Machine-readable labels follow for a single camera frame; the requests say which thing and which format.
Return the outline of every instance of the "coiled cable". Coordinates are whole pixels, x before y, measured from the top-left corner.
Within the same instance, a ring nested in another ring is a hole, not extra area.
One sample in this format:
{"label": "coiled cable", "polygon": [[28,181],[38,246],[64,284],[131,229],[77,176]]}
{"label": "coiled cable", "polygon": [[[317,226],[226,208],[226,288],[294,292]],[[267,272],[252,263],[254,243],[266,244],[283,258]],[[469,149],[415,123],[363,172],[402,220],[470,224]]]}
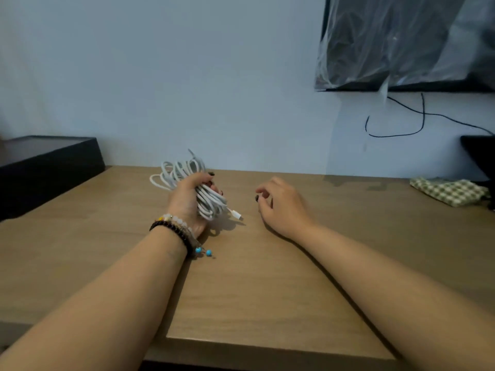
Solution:
{"label": "coiled cable", "polygon": [[[162,172],[160,174],[152,174],[150,176],[150,182],[156,187],[172,191],[177,187],[177,182],[180,180],[183,180],[191,174],[204,172],[205,166],[201,158],[196,156],[190,149],[188,149],[188,151],[193,156],[189,161],[183,163],[177,161],[175,164],[170,161],[164,161],[161,163]],[[160,177],[164,186],[157,183],[154,180],[155,177]],[[230,211],[235,218],[241,218],[240,213],[227,207],[227,199],[207,185],[202,184],[201,186],[196,187],[196,193],[197,212],[201,217],[206,218],[208,221],[212,221],[214,218],[220,216],[225,210]]]}

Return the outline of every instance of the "bracelet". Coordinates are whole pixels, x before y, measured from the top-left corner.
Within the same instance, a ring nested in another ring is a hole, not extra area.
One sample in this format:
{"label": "bracelet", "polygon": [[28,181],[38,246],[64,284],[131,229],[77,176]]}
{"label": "bracelet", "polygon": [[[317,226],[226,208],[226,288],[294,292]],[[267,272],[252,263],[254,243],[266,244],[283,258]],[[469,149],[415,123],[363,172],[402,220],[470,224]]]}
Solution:
{"label": "bracelet", "polygon": [[186,222],[176,216],[166,214],[156,219],[156,221],[152,224],[150,231],[159,225],[169,228],[177,236],[179,236],[187,249],[187,255],[193,255],[194,249],[200,243],[195,239],[192,228],[188,228]]}

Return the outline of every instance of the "plastic bag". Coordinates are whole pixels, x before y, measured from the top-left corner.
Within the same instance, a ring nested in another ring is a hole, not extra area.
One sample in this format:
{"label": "plastic bag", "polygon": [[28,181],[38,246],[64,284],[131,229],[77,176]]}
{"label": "plastic bag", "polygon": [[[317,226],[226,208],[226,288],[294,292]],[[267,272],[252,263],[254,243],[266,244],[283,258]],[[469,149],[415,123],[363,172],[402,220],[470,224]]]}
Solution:
{"label": "plastic bag", "polygon": [[330,0],[315,88],[471,76],[495,89],[494,17],[495,0]]}

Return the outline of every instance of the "table surface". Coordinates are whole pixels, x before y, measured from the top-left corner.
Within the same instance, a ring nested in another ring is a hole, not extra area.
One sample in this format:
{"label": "table surface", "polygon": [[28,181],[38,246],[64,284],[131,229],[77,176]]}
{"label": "table surface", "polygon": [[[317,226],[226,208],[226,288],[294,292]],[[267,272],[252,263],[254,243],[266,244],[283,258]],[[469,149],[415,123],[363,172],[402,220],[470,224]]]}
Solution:
{"label": "table surface", "polygon": [[[142,239],[166,207],[167,192],[149,182],[157,170],[109,168],[0,224],[5,331],[25,331]],[[184,264],[147,358],[239,369],[397,367],[393,349],[331,277],[263,224],[254,188],[273,174],[215,173],[243,219],[216,221],[203,238],[214,257]],[[321,223],[495,312],[495,215],[485,206],[451,208],[406,180],[279,176]]]}

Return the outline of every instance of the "black wire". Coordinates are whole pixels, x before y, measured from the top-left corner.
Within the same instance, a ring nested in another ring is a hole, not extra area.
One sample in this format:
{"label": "black wire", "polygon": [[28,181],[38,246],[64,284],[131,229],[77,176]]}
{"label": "black wire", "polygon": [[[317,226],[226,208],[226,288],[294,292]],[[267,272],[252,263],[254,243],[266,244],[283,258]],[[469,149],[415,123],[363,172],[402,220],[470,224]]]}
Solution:
{"label": "black wire", "polygon": [[[399,100],[396,100],[396,99],[394,99],[394,98],[392,98],[392,97],[390,97],[390,96],[387,96],[387,99],[390,99],[390,100],[392,100],[392,101],[396,102],[397,104],[399,104],[399,105],[403,106],[404,108],[409,109],[410,111],[413,111],[413,112],[416,112],[416,113],[420,113],[420,114],[422,114],[422,115],[423,115],[423,124],[421,125],[421,129],[419,129],[418,131],[412,132],[412,133],[410,133],[410,134],[397,134],[397,135],[395,135],[395,136],[374,136],[374,135],[372,135],[372,134],[369,134],[369,133],[368,133],[368,135],[369,135],[369,136],[371,136],[371,137],[374,137],[374,138],[390,138],[390,137],[405,137],[405,136],[411,136],[411,135],[413,135],[413,134],[417,134],[417,133],[419,133],[421,130],[423,130],[423,128],[424,128],[424,126],[425,126],[425,116],[426,116],[426,115],[428,115],[428,116],[440,116],[440,117],[444,117],[444,118],[446,118],[446,119],[448,119],[448,120],[450,120],[450,121],[452,121],[452,122],[455,122],[455,123],[457,123],[457,124],[461,124],[461,125],[465,125],[465,126],[470,126],[470,127],[472,127],[472,128],[476,128],[476,129],[480,129],[480,130],[486,131],[486,132],[487,132],[488,134],[490,134],[491,136],[494,136],[494,135],[495,135],[495,134],[494,134],[494,133],[492,133],[490,130],[487,130],[487,129],[482,128],[482,127],[480,127],[480,126],[471,125],[471,124],[467,124],[467,123],[465,123],[465,122],[457,121],[457,120],[454,120],[453,118],[450,118],[450,117],[447,117],[447,116],[445,116],[445,115],[438,114],[438,113],[426,113],[426,112],[425,112],[425,97],[424,97],[424,94],[423,94],[423,93],[421,93],[421,99],[422,99],[422,101],[423,101],[423,111],[422,111],[422,112],[417,111],[417,110],[415,110],[415,109],[412,109],[411,107],[408,107],[407,105],[402,104]],[[370,116],[368,116],[368,118],[366,119],[366,123],[364,124],[364,130],[365,130],[366,132],[368,132],[368,121],[369,121],[369,119],[370,119]]]}

